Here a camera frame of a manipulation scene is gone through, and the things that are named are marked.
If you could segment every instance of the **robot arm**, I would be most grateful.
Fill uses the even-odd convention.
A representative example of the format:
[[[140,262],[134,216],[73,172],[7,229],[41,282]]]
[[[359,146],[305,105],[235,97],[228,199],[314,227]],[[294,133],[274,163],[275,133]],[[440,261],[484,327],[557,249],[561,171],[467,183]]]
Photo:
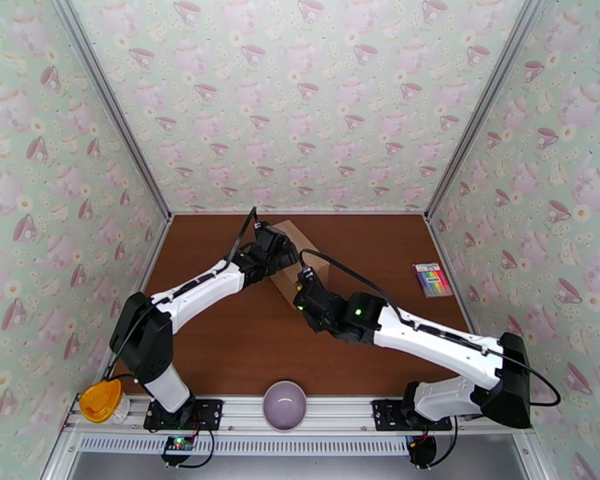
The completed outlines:
[[[226,257],[196,278],[150,297],[133,294],[122,308],[110,348],[168,413],[178,413],[192,397],[173,365],[173,335],[220,299],[298,260],[294,244],[280,230],[256,222],[254,231],[255,242],[230,262]]]
[[[447,416],[476,414],[505,426],[530,426],[529,373],[516,364],[528,364],[520,337],[463,333],[367,293],[345,300],[329,292],[310,267],[298,274],[294,304],[315,332],[325,330],[349,343],[407,352],[460,375],[435,384],[407,385],[402,413],[414,430],[425,430]]]

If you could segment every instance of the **orange lid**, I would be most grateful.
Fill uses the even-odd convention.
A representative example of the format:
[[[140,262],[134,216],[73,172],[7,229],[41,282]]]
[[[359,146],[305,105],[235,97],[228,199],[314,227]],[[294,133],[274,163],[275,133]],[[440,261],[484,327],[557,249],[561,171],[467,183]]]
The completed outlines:
[[[122,383],[119,380],[101,381],[80,396],[80,411],[91,422],[104,422],[113,415],[121,398]]]

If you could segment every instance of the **gray floor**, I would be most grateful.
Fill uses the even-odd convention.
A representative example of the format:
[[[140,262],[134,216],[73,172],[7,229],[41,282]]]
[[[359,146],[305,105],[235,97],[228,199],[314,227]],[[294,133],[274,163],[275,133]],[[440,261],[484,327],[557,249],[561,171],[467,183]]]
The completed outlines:
[[[438,454],[446,450],[441,438]],[[196,463],[199,458],[192,458]],[[461,436],[451,456],[431,471],[416,471],[407,458],[216,457],[200,470],[165,469],[159,457],[132,454],[82,454],[72,480],[526,480],[513,439],[505,435]]]

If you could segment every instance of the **black mounting plate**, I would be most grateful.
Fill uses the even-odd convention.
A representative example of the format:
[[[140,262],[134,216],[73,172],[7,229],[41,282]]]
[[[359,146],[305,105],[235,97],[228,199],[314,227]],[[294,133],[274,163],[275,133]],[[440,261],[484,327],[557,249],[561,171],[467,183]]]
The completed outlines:
[[[222,400],[190,399],[176,413],[166,411],[158,401],[151,401],[144,428],[148,431],[196,430],[217,431],[222,419]]]
[[[376,431],[413,431],[406,424],[406,420],[400,411],[401,400],[377,399],[371,401],[371,409],[374,412],[374,423]],[[451,431],[451,420],[441,419],[429,426],[429,431]]]

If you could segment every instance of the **wallpaper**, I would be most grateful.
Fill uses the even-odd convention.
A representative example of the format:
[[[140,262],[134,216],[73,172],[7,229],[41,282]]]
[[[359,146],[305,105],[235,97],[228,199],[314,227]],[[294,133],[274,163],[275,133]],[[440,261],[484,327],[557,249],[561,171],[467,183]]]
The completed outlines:
[[[162,223],[46,0],[0,0],[0,478],[37,478]]]
[[[73,0],[173,211],[422,211],[524,0]]]
[[[600,0],[550,0],[434,222],[480,331],[564,397],[533,410],[560,477],[600,479]]]

